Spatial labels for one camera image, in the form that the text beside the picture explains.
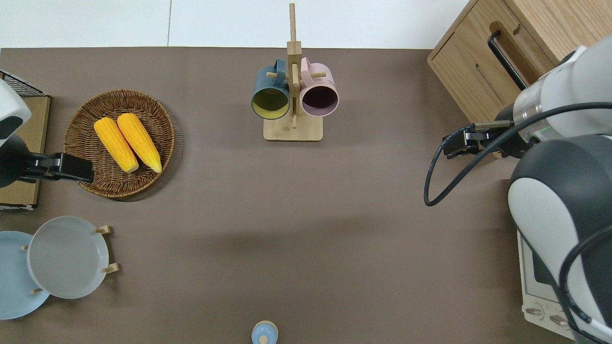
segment blue mug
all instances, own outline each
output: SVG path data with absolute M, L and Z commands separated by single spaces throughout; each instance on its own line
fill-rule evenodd
M 263 67 L 255 77 L 251 107 L 263 119 L 278 119 L 289 112 L 289 84 L 285 80 L 286 62 L 277 59 L 274 66 Z M 268 73 L 276 73 L 270 78 Z

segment mug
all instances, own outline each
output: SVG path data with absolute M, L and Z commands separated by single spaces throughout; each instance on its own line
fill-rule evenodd
M 324 72 L 326 76 L 313 78 L 311 74 Z M 310 63 L 302 58 L 302 82 L 300 98 L 302 110 L 312 116 L 327 116 L 338 107 L 338 92 L 334 84 L 332 72 L 326 65 Z
M 263 67 L 255 77 L 251 107 L 263 119 L 278 119 L 289 111 L 289 85 L 285 80 L 286 62 L 277 59 L 274 66 Z M 275 78 L 267 76 L 276 73 Z

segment wooden base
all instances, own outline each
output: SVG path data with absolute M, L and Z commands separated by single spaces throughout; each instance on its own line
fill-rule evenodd
M 264 120 L 264 138 L 268 141 L 321 141 L 323 118 L 300 112 L 293 129 L 292 117 L 288 113 L 279 119 Z

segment white plate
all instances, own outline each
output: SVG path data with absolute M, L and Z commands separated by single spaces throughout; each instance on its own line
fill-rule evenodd
M 51 295 L 77 299 L 94 291 L 106 275 L 108 247 L 91 223 L 72 216 L 47 221 L 28 249 L 32 279 Z
M 45 302 L 49 293 L 41 291 L 28 274 L 28 253 L 21 246 L 30 244 L 32 236 L 16 231 L 0 232 L 0 320 L 19 318 Z

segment mug handle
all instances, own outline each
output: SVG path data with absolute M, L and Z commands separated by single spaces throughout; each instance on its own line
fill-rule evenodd
M 300 74 L 302 77 L 302 81 L 304 82 L 304 85 L 306 85 L 306 87 L 315 83 L 312 80 L 312 77 L 310 76 L 309 70 L 310 70 L 310 61 L 308 61 L 308 58 L 302 58 L 302 70 L 300 71 Z
M 274 64 L 274 72 L 276 77 L 274 78 L 274 86 L 280 88 L 285 82 L 285 70 L 287 69 L 287 62 L 282 59 L 277 59 Z

